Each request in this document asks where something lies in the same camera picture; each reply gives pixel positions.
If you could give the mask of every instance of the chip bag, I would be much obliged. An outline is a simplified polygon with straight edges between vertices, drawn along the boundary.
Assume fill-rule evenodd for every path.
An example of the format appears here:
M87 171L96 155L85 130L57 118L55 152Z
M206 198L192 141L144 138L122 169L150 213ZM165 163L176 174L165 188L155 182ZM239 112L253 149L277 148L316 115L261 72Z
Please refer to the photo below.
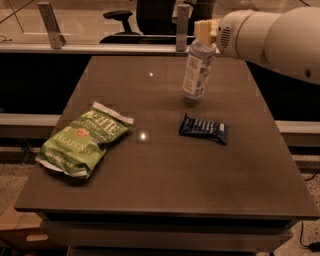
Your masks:
M133 119L97 102L47 140L36 156L45 167L87 179L107 147L125 134Z

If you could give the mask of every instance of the dark brown table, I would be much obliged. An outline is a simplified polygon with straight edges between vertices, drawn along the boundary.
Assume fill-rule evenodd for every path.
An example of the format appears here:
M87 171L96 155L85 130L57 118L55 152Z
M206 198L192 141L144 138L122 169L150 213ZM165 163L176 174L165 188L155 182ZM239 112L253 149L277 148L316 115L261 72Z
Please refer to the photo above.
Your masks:
M319 218L245 62L217 57L198 101L182 94L185 65L92 57L56 131L94 101L133 117L133 129L87 181L36 166L15 208L71 246L196 251L273 251L297 221ZM179 136L185 113L227 124L228 145Z

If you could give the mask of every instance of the black chair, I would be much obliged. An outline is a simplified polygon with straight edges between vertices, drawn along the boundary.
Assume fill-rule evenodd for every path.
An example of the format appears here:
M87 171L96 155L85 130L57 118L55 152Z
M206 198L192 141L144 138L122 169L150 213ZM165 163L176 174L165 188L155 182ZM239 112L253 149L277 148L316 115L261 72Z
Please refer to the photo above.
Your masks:
M129 24L129 17L133 14L131 11L104 13L103 16L106 19L121 21L125 31L107 36L100 43L175 44L176 18L172 17L175 2L175 0L137 0L136 19L139 30L143 34L131 30ZM184 3L193 7L188 29L188 35L191 36L188 43L191 43L194 22L211 19L215 0L188 0Z
M193 35L194 23L198 20L212 19L213 7L216 0L197 0L184 1L193 7L191 16L189 18L188 35Z

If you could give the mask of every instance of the table top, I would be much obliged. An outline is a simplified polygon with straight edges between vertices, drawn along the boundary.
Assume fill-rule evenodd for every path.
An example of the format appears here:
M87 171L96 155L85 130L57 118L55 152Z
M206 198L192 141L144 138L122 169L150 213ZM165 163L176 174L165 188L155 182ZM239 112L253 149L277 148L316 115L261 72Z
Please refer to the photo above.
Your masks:
M94 56L56 127L94 101L134 118L86 180L37 165L19 211L318 218L245 62L217 57L204 96L182 94L185 57ZM228 144L178 134L185 114L228 125Z

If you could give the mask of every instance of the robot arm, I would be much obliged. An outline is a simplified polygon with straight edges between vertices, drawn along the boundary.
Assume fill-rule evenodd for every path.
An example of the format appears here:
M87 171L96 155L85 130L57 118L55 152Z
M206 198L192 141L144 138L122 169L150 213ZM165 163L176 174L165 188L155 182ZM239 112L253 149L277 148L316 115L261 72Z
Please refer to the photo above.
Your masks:
M217 31L221 54L320 85L320 8L284 14L235 11Z

